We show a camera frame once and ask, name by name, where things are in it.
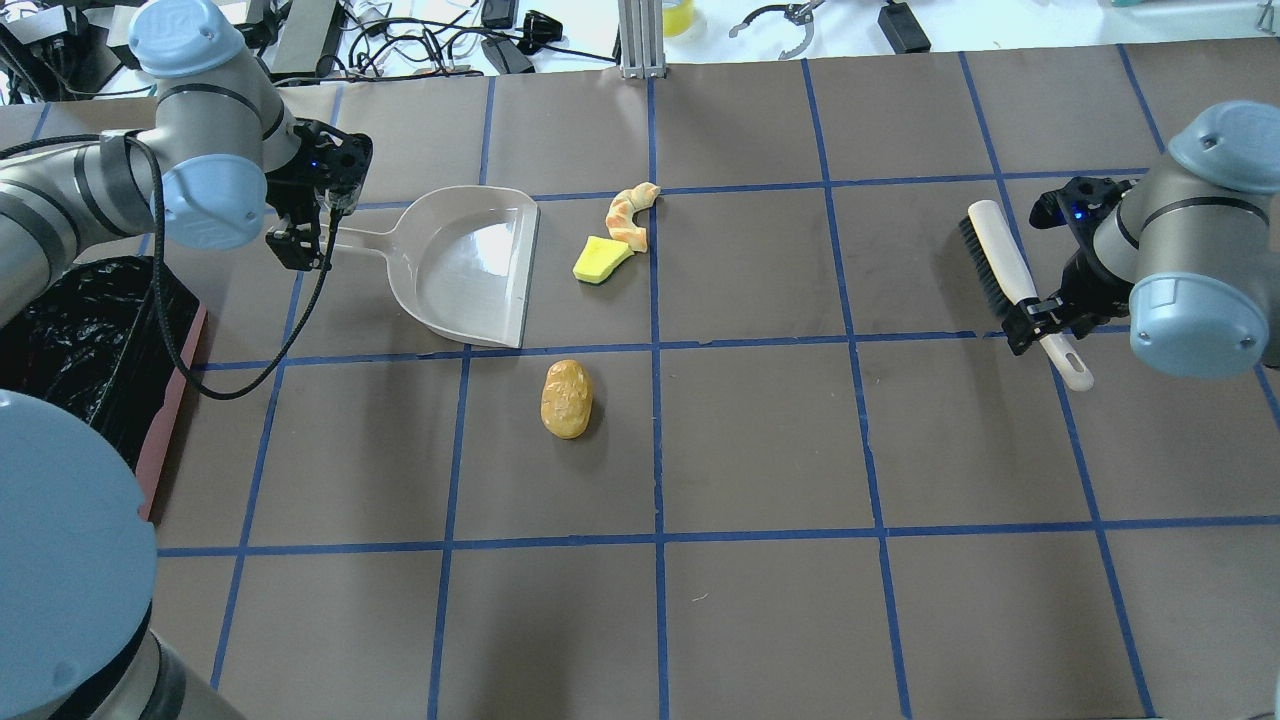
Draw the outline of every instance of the brush handle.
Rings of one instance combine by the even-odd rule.
[[[982,254],[991,263],[992,274],[1000,283],[1000,290],[1010,302],[1018,304],[1028,297],[1036,297],[1036,282],[1027,269],[1023,255],[1009,231],[1005,214],[993,200],[979,200],[969,206],[969,222],[977,231]]]
[[[1071,341],[1061,334],[1047,334],[1041,338],[1039,343],[1053,366],[1057,368],[1059,374],[1062,375],[1066,387],[1075,392],[1084,392],[1093,387],[1093,373],[1084,365],[1084,360],[1080,359],[1080,354],[1075,351]]]

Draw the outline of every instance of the potato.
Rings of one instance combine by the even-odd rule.
[[[591,420],[591,377],[577,360],[561,360],[547,370],[543,424],[553,436],[573,439]]]

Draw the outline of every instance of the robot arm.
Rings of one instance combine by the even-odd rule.
[[[156,78],[156,128],[138,133],[163,176],[165,228],[184,245],[259,237],[262,200],[283,229],[269,245],[291,268],[319,265],[319,200],[349,214],[371,143],[298,122],[239,32],[209,0],[154,0],[129,44]],[[155,229],[147,159],[123,133],[0,163],[0,324],[84,249]]]
[[[1280,192],[1280,109],[1231,101],[1199,115],[1142,182],[1073,178],[1032,210],[1080,250],[1062,287],[1018,307],[1014,352],[1132,315],[1130,347],[1157,370],[1219,378],[1280,368],[1280,254],[1268,206]]]

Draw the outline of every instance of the white dustpan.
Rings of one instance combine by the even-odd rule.
[[[520,347],[536,233],[524,192],[457,186],[419,197],[390,232],[339,228],[337,250],[385,258],[396,300],[431,332]]]

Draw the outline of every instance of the blue cap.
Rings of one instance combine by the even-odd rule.
[[[1266,315],[1247,295],[1194,273],[1147,275],[1129,293],[1129,346],[1170,375],[1225,378],[1252,368],[1267,345]]]
[[[157,78],[193,76],[244,49],[244,36],[209,0],[151,0],[129,23],[129,49]]]
[[[0,717],[72,692],[137,632],[155,588],[142,491],[84,423],[0,389]]]
[[[239,155],[183,160],[164,174],[163,184],[165,236],[175,242],[232,250],[262,232],[266,176]]]
[[[1204,110],[1169,142],[1178,164],[1236,192],[1280,192],[1280,108],[1231,100]]]

